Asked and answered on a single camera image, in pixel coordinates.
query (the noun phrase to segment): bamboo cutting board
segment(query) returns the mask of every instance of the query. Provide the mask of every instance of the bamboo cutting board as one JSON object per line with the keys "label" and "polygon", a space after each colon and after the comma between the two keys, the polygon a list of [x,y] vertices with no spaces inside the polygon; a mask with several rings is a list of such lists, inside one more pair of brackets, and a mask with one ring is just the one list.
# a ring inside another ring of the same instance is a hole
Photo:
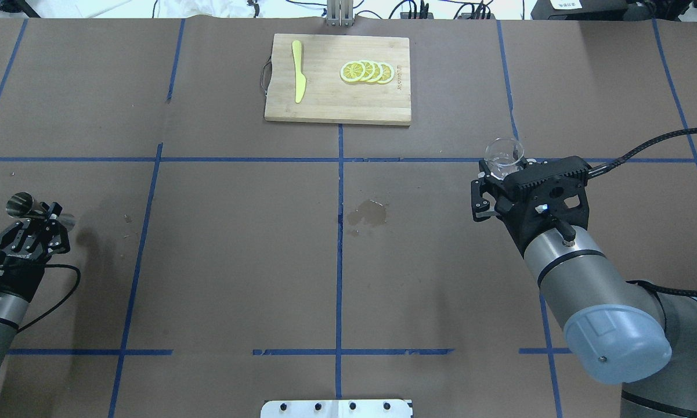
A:
{"label": "bamboo cutting board", "polygon": [[[302,73],[306,77],[306,89],[301,103],[294,100],[294,40],[300,40],[303,45]],[[340,77],[343,64],[359,59],[392,64],[394,79],[385,85],[343,82]],[[271,61],[267,121],[410,125],[410,40],[407,38],[276,34]]]}

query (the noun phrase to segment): white metal plate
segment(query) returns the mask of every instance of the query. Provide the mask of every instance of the white metal plate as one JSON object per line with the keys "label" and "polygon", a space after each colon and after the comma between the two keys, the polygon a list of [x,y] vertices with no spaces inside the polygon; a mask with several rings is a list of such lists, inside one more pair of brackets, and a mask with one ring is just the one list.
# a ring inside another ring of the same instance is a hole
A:
{"label": "white metal plate", "polygon": [[261,418],[412,417],[413,402],[405,399],[269,401],[266,402],[266,405],[263,405],[263,408],[261,408]]}

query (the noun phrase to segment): clear glass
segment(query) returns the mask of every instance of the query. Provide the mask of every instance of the clear glass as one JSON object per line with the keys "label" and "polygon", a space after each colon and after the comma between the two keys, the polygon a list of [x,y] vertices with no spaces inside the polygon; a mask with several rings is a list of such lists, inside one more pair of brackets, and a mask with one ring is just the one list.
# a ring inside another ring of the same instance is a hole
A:
{"label": "clear glass", "polygon": [[490,174],[503,180],[508,174],[523,169],[523,144],[514,138],[497,138],[485,149],[485,162]]}

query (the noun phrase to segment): blue tape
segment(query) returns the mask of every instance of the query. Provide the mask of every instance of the blue tape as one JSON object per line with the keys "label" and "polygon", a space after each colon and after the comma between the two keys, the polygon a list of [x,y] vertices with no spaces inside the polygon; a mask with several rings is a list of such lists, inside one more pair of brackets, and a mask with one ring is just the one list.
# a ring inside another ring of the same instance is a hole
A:
{"label": "blue tape", "polygon": [[[666,72],[666,78],[667,81],[669,82],[669,87],[671,87],[671,94],[673,95],[674,98],[674,103],[676,104],[676,109],[678,110],[678,116],[681,119],[681,124],[683,125],[683,129],[688,129],[688,124],[686,122],[686,116],[683,113],[683,108],[681,107],[681,101],[678,99],[678,93],[676,92],[676,87],[673,82],[673,78],[671,77],[671,70],[669,69],[669,64],[667,64],[666,61],[666,54],[663,52],[663,43],[660,40],[660,32],[658,31],[658,21],[653,18],[653,32],[655,34],[655,42],[658,45],[658,52],[660,53],[660,61],[663,64],[663,69]],[[696,146],[694,146],[694,140],[691,137],[691,135],[686,135],[686,139],[688,140],[688,146],[691,148],[691,154],[694,156],[694,162],[696,163],[696,171],[697,171],[697,152],[696,152]]]}
{"label": "blue tape", "polygon": [[567,347],[549,348],[519,348],[519,354],[573,354]]}
{"label": "blue tape", "polygon": [[287,348],[254,349],[252,354],[260,355],[448,355],[452,348]]}
{"label": "blue tape", "polygon": [[111,401],[109,405],[109,418],[113,418],[115,414],[115,403],[118,398],[118,386],[121,383],[121,373],[124,368],[124,357],[126,344],[129,339],[129,329],[131,328],[131,315],[134,310],[134,299],[136,298],[136,287],[139,283],[139,271],[142,267],[142,253],[145,250],[145,241],[147,240],[147,227],[150,222],[150,212],[152,212],[152,198],[155,195],[155,187],[157,186],[157,172],[160,170],[160,158],[162,158],[162,143],[157,145],[157,155],[155,156],[155,167],[152,170],[152,180],[150,182],[150,191],[147,194],[147,208],[145,210],[145,220],[142,222],[142,234],[139,238],[139,248],[136,252],[136,265],[134,265],[134,276],[131,281],[131,291],[129,291],[129,302],[126,309],[126,319],[124,321],[124,332],[121,339],[121,352],[118,356],[117,372],[114,378],[114,391],[111,393]]}
{"label": "blue tape", "polygon": [[170,101],[173,98],[173,86],[175,85],[175,73],[178,72],[178,57],[180,56],[180,45],[183,42],[183,29],[186,27],[186,19],[180,20],[180,29],[178,30],[178,45],[175,47],[175,58],[173,58],[173,70],[170,73],[170,86],[168,87],[168,98]]}
{"label": "blue tape", "polygon": [[557,370],[555,368],[555,355],[552,348],[552,335],[550,334],[550,318],[547,317],[547,304],[544,296],[539,294],[539,308],[541,321],[544,325],[544,341],[547,343],[547,360],[550,363],[550,378],[552,379],[552,392],[555,395],[555,412],[557,418],[562,418],[562,404],[560,402],[560,386],[557,383]]}
{"label": "blue tape", "polygon": [[[14,348],[8,355],[121,355],[120,349]],[[128,349],[124,355],[173,355],[172,349]]]}
{"label": "blue tape", "polygon": [[152,162],[152,157],[0,157],[1,162]]}
{"label": "blue tape", "polygon": [[508,93],[508,112],[511,114],[511,129],[513,129],[513,138],[518,139],[518,129],[516,128],[516,121],[513,118],[513,93],[511,92],[511,80],[508,77],[508,60],[505,59],[505,44],[503,42],[503,27],[500,25],[500,21],[496,20],[497,23],[497,40],[500,43],[500,59],[503,61],[503,76],[505,78],[505,92]]}
{"label": "blue tape", "polygon": [[345,348],[341,350],[343,355],[448,355],[453,351],[452,348]]}
{"label": "blue tape", "polygon": [[343,349],[343,125],[338,124],[338,255],[335,270],[335,398],[341,399]]}
{"label": "blue tape", "polygon": [[16,44],[13,46],[13,52],[10,55],[8,64],[5,68],[5,73],[3,74],[3,80],[0,81],[0,97],[3,95],[3,89],[5,88],[5,83],[10,75],[10,70],[13,68],[13,61],[16,60],[16,54],[19,52],[19,47],[21,46],[21,40],[23,39],[24,32],[26,31],[26,26],[28,24],[28,19],[24,19],[21,25],[21,31],[19,32],[19,37],[16,39]]}
{"label": "blue tape", "polygon": [[337,163],[339,158],[290,157],[165,157],[162,162]]}
{"label": "blue tape", "polygon": [[346,158],[346,163],[476,163],[481,158],[403,158],[403,157],[370,157]]}
{"label": "blue tape", "polygon": [[[351,157],[345,163],[476,163],[479,157],[460,158],[402,158],[402,157]],[[556,161],[555,158],[535,158],[537,161]],[[590,163],[613,161],[614,158],[583,158]],[[268,163],[338,163],[340,158],[330,157],[162,157],[161,162],[268,162]],[[694,163],[696,158],[631,158],[627,163]],[[154,157],[0,157],[0,162],[155,162]]]}

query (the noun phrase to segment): liquid stain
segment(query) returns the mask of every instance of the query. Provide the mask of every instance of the liquid stain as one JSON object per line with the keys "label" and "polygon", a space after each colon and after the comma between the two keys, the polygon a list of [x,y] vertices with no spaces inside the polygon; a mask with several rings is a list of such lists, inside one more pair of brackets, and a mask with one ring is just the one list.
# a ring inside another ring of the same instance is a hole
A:
{"label": "liquid stain", "polygon": [[380,226],[387,222],[387,207],[375,200],[365,200],[358,209],[346,216],[346,220],[350,225],[358,225],[363,221],[365,225]]}

